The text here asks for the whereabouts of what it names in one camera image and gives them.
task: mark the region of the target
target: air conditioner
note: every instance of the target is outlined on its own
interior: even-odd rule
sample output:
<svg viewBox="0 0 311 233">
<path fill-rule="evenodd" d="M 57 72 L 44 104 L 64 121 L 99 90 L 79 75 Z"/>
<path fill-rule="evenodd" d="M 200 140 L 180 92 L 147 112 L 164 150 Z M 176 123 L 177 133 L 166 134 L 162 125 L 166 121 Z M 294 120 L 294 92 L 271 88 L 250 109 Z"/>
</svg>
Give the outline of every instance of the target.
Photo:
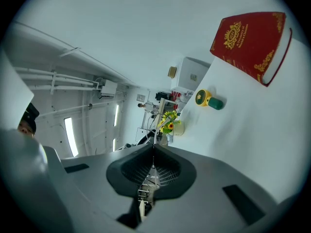
<svg viewBox="0 0 311 233">
<path fill-rule="evenodd" d="M 103 86 L 101 89 L 102 98 L 113 98 L 117 91 L 117 83 L 114 83 L 110 80 L 102 80 Z"/>
</svg>

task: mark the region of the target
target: flower pot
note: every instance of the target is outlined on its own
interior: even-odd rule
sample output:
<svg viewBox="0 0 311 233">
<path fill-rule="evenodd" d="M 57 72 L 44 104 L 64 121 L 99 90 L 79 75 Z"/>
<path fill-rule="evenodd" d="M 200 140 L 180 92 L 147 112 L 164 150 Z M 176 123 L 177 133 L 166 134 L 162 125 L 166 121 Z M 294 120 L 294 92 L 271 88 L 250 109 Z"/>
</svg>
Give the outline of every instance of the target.
<svg viewBox="0 0 311 233">
<path fill-rule="evenodd" d="M 174 124 L 174 130 L 170 132 L 170 135 L 182 135 L 185 131 L 185 124 L 183 122 Z"/>
</svg>

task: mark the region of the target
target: red book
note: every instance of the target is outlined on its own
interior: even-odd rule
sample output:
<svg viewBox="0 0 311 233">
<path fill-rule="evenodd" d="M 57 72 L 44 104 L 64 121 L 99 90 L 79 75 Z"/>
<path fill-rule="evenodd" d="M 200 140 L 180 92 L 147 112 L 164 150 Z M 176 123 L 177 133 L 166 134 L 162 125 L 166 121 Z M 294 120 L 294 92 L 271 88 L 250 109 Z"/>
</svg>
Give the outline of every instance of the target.
<svg viewBox="0 0 311 233">
<path fill-rule="evenodd" d="M 220 22 L 210 52 L 268 86 L 292 38 L 285 19 L 282 12 L 226 17 Z"/>
</svg>

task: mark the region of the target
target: black slot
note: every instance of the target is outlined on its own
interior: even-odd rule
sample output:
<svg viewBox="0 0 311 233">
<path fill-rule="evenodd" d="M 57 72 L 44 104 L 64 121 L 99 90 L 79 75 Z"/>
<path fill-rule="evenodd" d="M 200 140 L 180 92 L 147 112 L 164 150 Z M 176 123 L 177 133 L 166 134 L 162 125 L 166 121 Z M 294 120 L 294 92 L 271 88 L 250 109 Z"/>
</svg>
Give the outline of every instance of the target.
<svg viewBox="0 0 311 233">
<path fill-rule="evenodd" d="M 79 164 L 79 165 L 75 165 L 75 166 L 68 166 L 65 167 L 65 171 L 67 173 L 74 173 L 83 169 L 89 168 L 89 166 L 87 164 Z"/>
<path fill-rule="evenodd" d="M 223 187 L 223 190 L 248 225 L 255 223 L 265 215 L 237 185 Z"/>
</svg>

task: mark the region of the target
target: fluorescent light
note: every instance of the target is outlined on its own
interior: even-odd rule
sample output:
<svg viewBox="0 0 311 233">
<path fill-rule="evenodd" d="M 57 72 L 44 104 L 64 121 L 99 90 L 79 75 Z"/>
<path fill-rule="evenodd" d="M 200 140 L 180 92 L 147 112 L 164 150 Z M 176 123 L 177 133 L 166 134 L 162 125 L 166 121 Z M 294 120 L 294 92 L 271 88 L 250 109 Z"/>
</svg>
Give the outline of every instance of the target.
<svg viewBox="0 0 311 233">
<path fill-rule="evenodd" d="M 114 152 L 115 150 L 116 150 L 116 139 L 114 138 L 112 142 L 112 151 Z"/>
<path fill-rule="evenodd" d="M 64 121 L 65 121 L 66 133 L 67 133 L 67 138 L 69 141 L 70 149 L 71 149 L 73 157 L 76 157 L 78 155 L 78 150 L 77 150 L 76 142 L 74 140 L 71 117 L 66 118 Z"/>
<path fill-rule="evenodd" d="M 117 105 L 117 108 L 116 108 L 116 114 L 115 114 L 115 125 L 117 125 L 117 118 L 118 118 L 118 112 L 119 112 L 119 105 Z"/>
</svg>

